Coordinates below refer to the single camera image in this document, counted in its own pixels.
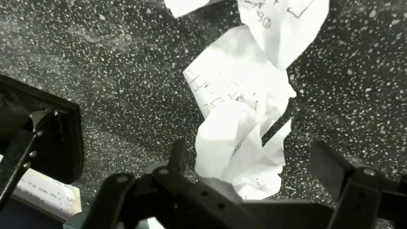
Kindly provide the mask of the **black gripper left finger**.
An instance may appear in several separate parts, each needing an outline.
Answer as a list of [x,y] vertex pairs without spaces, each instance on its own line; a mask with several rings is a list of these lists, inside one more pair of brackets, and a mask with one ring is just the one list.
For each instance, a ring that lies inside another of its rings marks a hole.
[[229,201],[205,183],[185,176],[189,152],[177,139],[170,161],[140,178],[117,173],[102,184],[83,229],[137,229],[156,217],[165,229],[234,229]]

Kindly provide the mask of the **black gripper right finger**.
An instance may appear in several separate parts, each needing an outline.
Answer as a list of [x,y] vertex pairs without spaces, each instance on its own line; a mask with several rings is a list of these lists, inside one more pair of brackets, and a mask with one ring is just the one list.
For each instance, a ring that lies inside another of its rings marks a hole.
[[407,174],[388,179],[373,166],[351,164],[321,139],[312,142],[311,167],[338,201],[327,229],[374,229],[377,218],[407,229]]

